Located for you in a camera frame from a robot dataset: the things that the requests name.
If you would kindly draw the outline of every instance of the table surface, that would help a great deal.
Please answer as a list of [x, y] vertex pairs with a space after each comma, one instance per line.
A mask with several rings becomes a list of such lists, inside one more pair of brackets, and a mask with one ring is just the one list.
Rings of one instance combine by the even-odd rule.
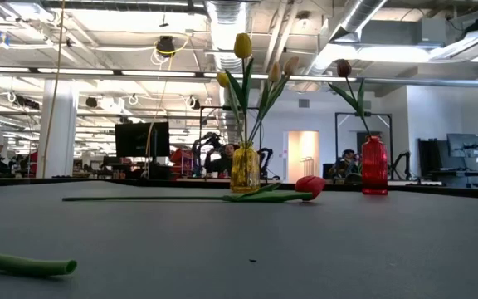
[[0, 187], [0, 252], [79, 263], [69, 277], [0, 273], [0, 298], [478, 298], [478, 199], [324, 191], [309, 204], [61, 201], [226, 193]]

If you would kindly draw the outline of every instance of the ceiling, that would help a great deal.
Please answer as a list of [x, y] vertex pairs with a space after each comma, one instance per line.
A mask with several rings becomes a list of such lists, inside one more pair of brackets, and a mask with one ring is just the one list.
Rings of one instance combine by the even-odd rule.
[[[171, 2], [161, 1], [161, 3], [169, 4]], [[16, 20], [15, 17], [2, 17], [0, 9], [0, 33], [3, 32], [9, 38], [9, 45], [0, 48], [0, 66], [57, 66], [61, 9], [56, 7], [60, 6], [60, 2], [47, 0], [38, 3], [44, 3], [45, 7], [51, 8], [40, 10], [43, 13], [40, 14], [40, 17], [36, 13], [33, 14], [35, 17], [30, 19], [27, 19], [27, 16], [31, 14], [30, 8], [26, 10], [24, 7], [12, 7], [13, 12], [19, 12], [22, 18], [19, 20]], [[107, 8], [75, 9], [76, 6], [69, 2], [70, 5], [65, 10], [63, 24], [61, 67], [147, 71], [218, 71], [214, 57], [216, 54], [213, 46], [215, 41], [212, 39], [212, 24], [206, 16], [167, 10], [149, 12], [145, 11], [147, 9], [143, 4], [136, 11], [126, 11], [127, 8], [123, 5], [123, 1], [111, 3], [112, 5]], [[176, 3], [184, 5], [184, 1], [181, 0], [177, 0]], [[154, 4], [146, 5], [150, 7], [149, 10], [152, 10], [155, 7]], [[271, 41], [273, 28], [271, 24], [274, 24], [274, 20], [277, 19], [276, 14], [280, 4], [279, 0], [263, 0], [247, 4], [245, 31], [251, 34], [255, 73], [265, 73], [263, 62]], [[307, 20], [284, 19], [279, 32], [280, 40], [288, 22], [290, 22], [290, 35], [285, 42], [285, 51], [281, 53], [280, 64], [285, 63], [291, 56], [298, 56], [300, 67], [303, 69], [315, 59], [319, 45], [321, 49], [327, 42], [322, 35], [324, 21], [338, 16], [344, 10], [345, 1], [303, 0], [293, 4], [297, 6], [298, 12], [307, 12], [309, 16]], [[204, 7], [203, 2], [195, 1], [194, 5], [195, 7]], [[443, 17], [448, 13], [461, 15], [477, 11], [478, 2], [471, 1], [389, 1], [375, 14], [373, 20], [417, 22], [424, 14], [427, 17]], [[154, 50], [155, 42], [159, 40], [160, 36], [172, 36], [175, 47], [182, 48], [182, 50], [176, 52], [173, 58], [164, 59]], [[230, 36], [223, 34], [219, 38], [228, 40]], [[352, 61], [352, 64], [354, 75], [360, 76], [396, 77], [410, 73], [415, 68], [419, 74], [439, 76], [440, 78], [474, 79], [478, 76], [478, 64], [474, 63], [440, 66]], [[327, 73], [331, 71], [334, 71], [333, 66], [328, 68]], [[170, 115], [189, 118], [171, 121], [171, 127], [178, 128], [173, 131], [174, 134], [179, 135], [172, 138], [172, 142], [175, 144], [189, 145], [198, 137], [199, 123], [196, 118], [199, 116], [199, 111], [191, 108], [190, 105], [193, 103], [191, 99], [197, 99], [201, 105], [222, 105], [219, 87], [215, 81], [75, 80], [74, 84], [80, 91], [79, 113], [81, 114], [103, 115], [109, 113], [101, 108], [86, 107], [85, 101], [90, 96], [99, 98], [111, 96], [115, 99], [125, 100], [124, 111], [133, 117]], [[44, 96], [43, 86], [44, 79], [42, 78], [0, 76], [0, 111], [7, 112], [7, 115], [0, 115], [0, 125], [8, 131], [8, 138], [15, 137], [17, 140], [32, 141], [38, 139], [38, 133], [18, 131], [38, 131], [40, 117], [38, 115], [10, 115], [11, 112], [34, 112], [34, 110], [11, 103], [9, 100], [12, 97], [9, 97], [9, 93], [25, 96], [41, 104]], [[318, 86], [315, 87], [315, 84], [313, 84], [315, 88], [311, 86], [311, 84], [301, 84], [291, 87], [291, 89], [303, 92], [318, 90]], [[373, 91], [381, 86], [371, 86], [370, 88]], [[223, 125], [226, 124], [224, 117], [219, 110], [213, 111], [204, 127], [209, 130], [226, 132], [227, 128]], [[114, 136], [111, 132], [107, 135], [101, 135], [101, 133], [104, 133], [105, 127], [113, 127], [113, 124], [117, 122], [119, 122], [118, 116], [79, 117], [77, 132], [90, 133], [77, 133], [77, 152], [82, 150], [92, 150], [97, 153], [113, 151], [115, 149]], [[104, 142], [89, 142], [99, 136]], [[19, 144], [13, 148], [26, 149], [27, 147]]]

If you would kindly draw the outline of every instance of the red tulip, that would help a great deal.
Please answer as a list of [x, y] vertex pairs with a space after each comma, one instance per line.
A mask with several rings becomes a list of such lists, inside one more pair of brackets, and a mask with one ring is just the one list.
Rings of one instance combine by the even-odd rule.
[[345, 59], [339, 59], [335, 61], [337, 63], [337, 75], [339, 77], [347, 77], [352, 73], [352, 66]]
[[295, 190], [297, 192], [310, 192], [313, 194], [313, 199], [319, 196], [320, 192], [324, 190], [325, 179], [316, 177], [314, 175], [308, 175], [296, 182]]

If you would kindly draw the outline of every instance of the doorway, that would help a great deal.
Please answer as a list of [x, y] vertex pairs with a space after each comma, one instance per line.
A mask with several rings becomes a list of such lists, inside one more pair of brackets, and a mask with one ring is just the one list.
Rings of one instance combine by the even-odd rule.
[[284, 181], [296, 183], [306, 175], [319, 175], [319, 132], [290, 130], [284, 132]]

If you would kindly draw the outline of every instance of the tulip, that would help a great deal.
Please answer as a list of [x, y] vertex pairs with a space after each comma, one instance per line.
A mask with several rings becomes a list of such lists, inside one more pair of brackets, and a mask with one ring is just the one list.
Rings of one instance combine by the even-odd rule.
[[337, 75], [339, 75], [339, 77], [345, 78], [352, 73], [352, 66], [347, 60], [339, 59], [335, 62], [337, 63]]
[[217, 82], [219, 82], [219, 85], [224, 88], [227, 88], [230, 85], [230, 80], [228, 79], [226, 73], [218, 73]]
[[271, 72], [269, 73], [269, 81], [270, 82], [278, 82], [281, 80], [281, 68], [280, 63], [274, 62], [271, 68]]
[[297, 56], [291, 57], [286, 63], [285, 66], [283, 66], [283, 72], [287, 76], [291, 76], [295, 74], [296, 67], [298, 66], [298, 62], [300, 59]]
[[239, 33], [236, 35], [236, 44], [233, 47], [233, 52], [236, 53], [237, 58], [246, 59], [252, 54], [252, 41], [246, 33]]

